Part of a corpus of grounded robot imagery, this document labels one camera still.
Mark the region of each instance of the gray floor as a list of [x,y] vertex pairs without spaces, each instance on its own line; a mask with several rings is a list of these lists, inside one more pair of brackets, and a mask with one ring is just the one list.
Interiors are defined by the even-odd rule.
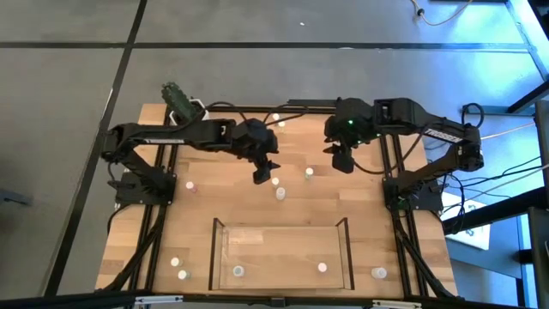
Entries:
[[[460,5],[420,2],[432,20],[443,19]],[[125,41],[137,4],[4,0],[0,40]],[[137,40],[522,43],[501,4],[474,3],[441,27],[416,23],[412,17],[412,4],[401,0],[152,0]],[[11,203],[0,207],[0,299],[40,294],[120,56],[120,50],[0,50],[0,187],[34,198],[29,208]],[[166,81],[178,82],[206,102],[240,105],[272,106],[290,98],[409,97],[429,112],[458,120],[465,103],[506,106],[542,79],[524,52],[134,50],[112,124],[135,121],[143,103],[160,103],[160,85]],[[487,118],[481,133],[529,121]],[[539,155],[535,128],[488,140],[484,153],[484,169],[459,176],[501,173]],[[430,158],[437,155],[429,153]],[[62,294],[94,288],[113,205],[113,190],[106,181],[106,166],[100,163]],[[541,183],[535,175],[498,192],[515,195]],[[477,280],[464,281],[464,274]],[[512,284],[474,285],[493,282],[482,279],[486,276],[495,275],[455,265],[458,289],[468,299],[496,301],[499,294],[515,292]],[[506,304],[516,301],[500,299]]]

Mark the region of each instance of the green object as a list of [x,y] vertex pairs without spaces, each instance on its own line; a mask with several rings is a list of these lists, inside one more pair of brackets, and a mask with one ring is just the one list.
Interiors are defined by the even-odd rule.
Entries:
[[175,82],[162,85],[162,99],[181,118],[191,121],[199,113]]

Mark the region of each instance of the wooden tabletop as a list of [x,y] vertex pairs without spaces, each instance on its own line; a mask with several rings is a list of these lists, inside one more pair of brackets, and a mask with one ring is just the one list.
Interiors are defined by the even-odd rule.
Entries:
[[[162,124],[166,105],[146,104],[140,124]],[[262,114],[247,118],[262,119]],[[315,297],[400,298],[403,296],[401,277],[395,250],[395,236],[390,214],[384,207],[382,176],[355,171],[341,173],[331,166],[331,156],[324,154],[323,126],[327,115],[305,115],[290,120],[284,128],[274,127],[278,136],[279,154],[268,157],[281,165],[272,171],[286,188],[286,198],[279,201],[270,182],[254,185],[253,164],[237,160],[225,153],[207,153],[191,147],[179,147],[175,173],[178,182],[173,204],[169,206],[161,241],[154,288],[159,293],[175,294],[242,294]],[[237,113],[214,112],[211,118],[235,118]],[[416,136],[403,136],[403,152]],[[389,139],[389,151],[392,143]],[[156,155],[155,146],[136,149],[149,164]],[[364,168],[383,170],[379,142],[361,145],[353,152]],[[426,164],[423,144],[407,158],[407,170]],[[312,167],[314,176],[305,179],[305,169]],[[196,184],[197,192],[185,188]],[[130,206],[118,214],[106,242],[97,288],[109,284],[135,251],[142,223],[144,206]],[[430,212],[414,211],[419,243],[424,260],[435,276],[456,294],[454,277],[437,218]],[[231,289],[208,291],[212,222],[217,217],[227,226],[271,227],[330,227],[341,218],[348,218],[353,258],[354,290],[347,289]],[[292,253],[288,248],[285,254]],[[181,259],[179,267],[171,266],[174,257]],[[418,294],[413,262],[408,258],[412,290]],[[143,259],[148,264],[148,256]],[[384,267],[385,279],[374,279],[371,270]],[[147,267],[142,267],[138,287],[142,287]],[[178,271],[191,273],[189,280],[178,279]]]

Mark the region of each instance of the white bottle cap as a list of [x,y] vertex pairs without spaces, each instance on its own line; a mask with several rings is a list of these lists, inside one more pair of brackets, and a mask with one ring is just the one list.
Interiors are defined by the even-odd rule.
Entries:
[[232,269],[232,274],[234,276],[244,276],[244,267],[234,266],[234,268]]
[[371,270],[371,276],[376,279],[384,279],[387,276],[387,270],[383,267],[377,267]]
[[179,259],[179,257],[172,258],[172,261],[170,263],[172,264],[173,267],[178,267],[178,266],[181,266],[181,264],[183,264]]
[[319,263],[318,264],[318,271],[326,272],[326,270],[328,270],[328,265],[326,265],[326,263]]
[[178,278],[180,280],[185,280],[185,279],[189,279],[190,278],[190,272],[187,271],[187,270],[180,270],[178,272]]
[[284,199],[284,197],[286,197],[286,189],[282,187],[276,189],[276,199],[281,201]]

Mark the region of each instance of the white cylindrical object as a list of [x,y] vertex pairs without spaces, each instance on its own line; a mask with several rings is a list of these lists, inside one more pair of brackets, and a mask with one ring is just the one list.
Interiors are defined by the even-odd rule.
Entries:
[[185,184],[185,187],[193,193],[196,193],[196,191],[198,191],[198,189],[196,188],[195,184],[193,184],[192,181],[187,181],[187,184]]
[[385,279],[387,276],[387,270],[383,267],[377,267],[373,270],[371,270],[371,276],[376,279]]
[[276,199],[281,201],[284,199],[284,197],[286,197],[286,189],[282,187],[276,189]]
[[232,274],[234,276],[244,276],[244,267],[234,266],[234,268],[232,269]]
[[187,270],[180,270],[178,272],[178,278],[179,280],[188,280],[190,279],[190,272]]
[[312,168],[307,167],[307,168],[305,169],[305,178],[306,178],[306,179],[310,179],[310,178],[312,177],[312,174],[313,174],[314,172],[315,172],[315,171],[313,171]]
[[173,267],[178,267],[178,266],[183,265],[183,261],[179,257],[173,257],[172,261],[170,261],[170,264]]
[[328,265],[326,265],[326,263],[319,263],[318,264],[318,271],[326,272],[326,270],[328,270]]

